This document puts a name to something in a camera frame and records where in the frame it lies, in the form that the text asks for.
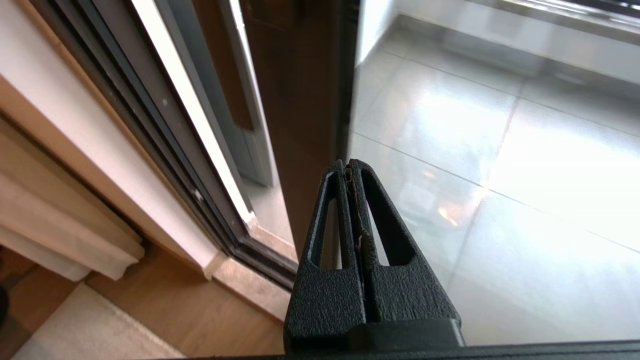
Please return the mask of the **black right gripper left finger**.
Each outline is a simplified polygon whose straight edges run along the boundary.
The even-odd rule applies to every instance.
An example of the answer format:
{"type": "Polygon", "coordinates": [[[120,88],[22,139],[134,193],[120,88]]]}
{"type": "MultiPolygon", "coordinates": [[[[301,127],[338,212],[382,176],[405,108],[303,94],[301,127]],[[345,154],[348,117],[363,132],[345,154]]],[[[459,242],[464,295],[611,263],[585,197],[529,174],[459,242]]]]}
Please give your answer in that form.
{"type": "Polygon", "coordinates": [[[345,165],[335,161],[318,187],[283,327],[288,352],[337,352],[348,333],[366,322],[361,272],[355,253],[345,165]],[[342,267],[322,269],[329,204],[337,207],[342,267]]]}

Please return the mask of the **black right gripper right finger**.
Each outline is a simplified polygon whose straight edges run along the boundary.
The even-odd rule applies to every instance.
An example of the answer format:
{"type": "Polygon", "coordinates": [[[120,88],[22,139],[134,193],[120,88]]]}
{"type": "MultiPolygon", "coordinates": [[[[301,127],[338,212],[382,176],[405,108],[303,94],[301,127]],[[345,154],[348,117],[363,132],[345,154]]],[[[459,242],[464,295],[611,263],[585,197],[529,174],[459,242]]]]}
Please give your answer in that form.
{"type": "Polygon", "coordinates": [[[347,165],[355,253],[368,321],[453,321],[460,315],[372,166],[347,165]]]}

